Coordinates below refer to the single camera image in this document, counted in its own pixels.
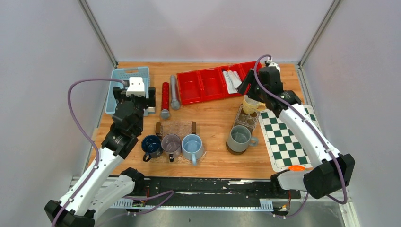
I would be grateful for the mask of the grey green mug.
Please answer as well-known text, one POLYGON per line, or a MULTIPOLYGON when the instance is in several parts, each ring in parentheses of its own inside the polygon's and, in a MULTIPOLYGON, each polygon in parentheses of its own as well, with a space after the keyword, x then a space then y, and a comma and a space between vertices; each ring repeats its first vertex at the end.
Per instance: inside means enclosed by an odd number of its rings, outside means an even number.
POLYGON ((256 146, 258 143, 259 140, 253 137, 246 127, 237 125, 231 129, 226 147, 231 154, 240 155, 243 154, 249 146, 256 146))

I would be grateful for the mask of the clear textured plastic sheet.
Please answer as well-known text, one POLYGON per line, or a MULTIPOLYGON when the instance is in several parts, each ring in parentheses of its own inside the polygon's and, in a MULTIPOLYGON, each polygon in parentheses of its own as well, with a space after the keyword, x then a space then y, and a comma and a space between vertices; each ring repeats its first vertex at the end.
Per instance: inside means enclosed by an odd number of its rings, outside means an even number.
POLYGON ((246 127, 250 133, 252 133, 259 124, 259 115, 259 111, 256 111, 252 114, 246 114, 243 110, 243 105, 240 105, 232 128, 237 125, 242 125, 246 127))

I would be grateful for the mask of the purple grey mug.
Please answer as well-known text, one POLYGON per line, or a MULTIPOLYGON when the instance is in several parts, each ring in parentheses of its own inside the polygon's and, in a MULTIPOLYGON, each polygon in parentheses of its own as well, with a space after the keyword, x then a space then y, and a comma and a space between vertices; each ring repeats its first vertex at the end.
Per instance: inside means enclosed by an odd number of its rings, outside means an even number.
POLYGON ((170 162, 179 157, 182 153, 181 139, 176 134, 167 134, 161 140, 161 147, 167 153, 170 162))

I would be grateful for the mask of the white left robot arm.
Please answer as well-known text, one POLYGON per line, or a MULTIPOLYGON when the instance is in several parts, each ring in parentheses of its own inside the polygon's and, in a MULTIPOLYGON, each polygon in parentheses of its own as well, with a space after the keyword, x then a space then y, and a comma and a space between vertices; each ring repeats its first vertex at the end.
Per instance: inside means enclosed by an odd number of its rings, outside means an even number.
POLYGON ((156 89, 149 87, 146 96, 120 87, 114 87, 113 93, 119 103, 95 160, 65 195, 57 201, 48 201, 44 208, 53 227, 93 227, 117 200, 129 193, 144 192, 144 175, 132 167, 122 171, 105 189, 101 186, 138 143, 143 132, 144 110, 156 105, 156 89))

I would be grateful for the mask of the dark blue mug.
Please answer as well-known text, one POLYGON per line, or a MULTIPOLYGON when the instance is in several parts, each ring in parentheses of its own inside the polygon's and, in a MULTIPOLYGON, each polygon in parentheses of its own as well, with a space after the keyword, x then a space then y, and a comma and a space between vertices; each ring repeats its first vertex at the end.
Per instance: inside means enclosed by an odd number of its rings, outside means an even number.
POLYGON ((148 135, 141 142, 141 149, 144 152, 142 160, 148 162, 150 159, 158 158, 163 154, 161 140, 156 135, 148 135))

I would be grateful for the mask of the light blue mug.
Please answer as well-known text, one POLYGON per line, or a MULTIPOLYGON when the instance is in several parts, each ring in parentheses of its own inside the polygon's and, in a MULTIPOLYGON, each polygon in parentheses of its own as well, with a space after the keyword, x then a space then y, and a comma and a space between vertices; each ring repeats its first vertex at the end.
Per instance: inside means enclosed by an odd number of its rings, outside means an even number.
POLYGON ((196 134, 189 134, 182 140, 182 154, 196 166, 198 160, 203 156, 205 148, 202 139, 196 134))

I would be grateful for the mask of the cream yellow mug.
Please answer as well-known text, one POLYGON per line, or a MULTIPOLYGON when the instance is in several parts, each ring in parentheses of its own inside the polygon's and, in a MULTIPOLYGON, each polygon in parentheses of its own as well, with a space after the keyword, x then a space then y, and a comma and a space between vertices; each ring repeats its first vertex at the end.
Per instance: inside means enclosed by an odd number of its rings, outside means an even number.
POLYGON ((242 105, 243 111, 246 114, 253 114, 256 111, 263 111, 266 109, 266 105, 264 103, 255 101, 251 99, 248 95, 244 95, 242 105))

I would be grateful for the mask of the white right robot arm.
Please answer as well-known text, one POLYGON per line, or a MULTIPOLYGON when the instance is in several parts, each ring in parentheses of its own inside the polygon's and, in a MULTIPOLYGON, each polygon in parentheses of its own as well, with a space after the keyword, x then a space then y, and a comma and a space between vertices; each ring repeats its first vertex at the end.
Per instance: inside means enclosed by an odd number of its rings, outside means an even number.
POLYGON ((345 204, 348 200, 346 187, 350 183, 355 160, 351 154, 341 154, 323 136, 294 91, 284 90, 279 67, 270 64, 250 69, 237 90, 252 100, 264 103, 286 125, 313 167, 310 171, 284 170, 272 175, 272 195, 280 198, 289 190, 298 190, 309 193, 315 199, 327 196, 345 204))

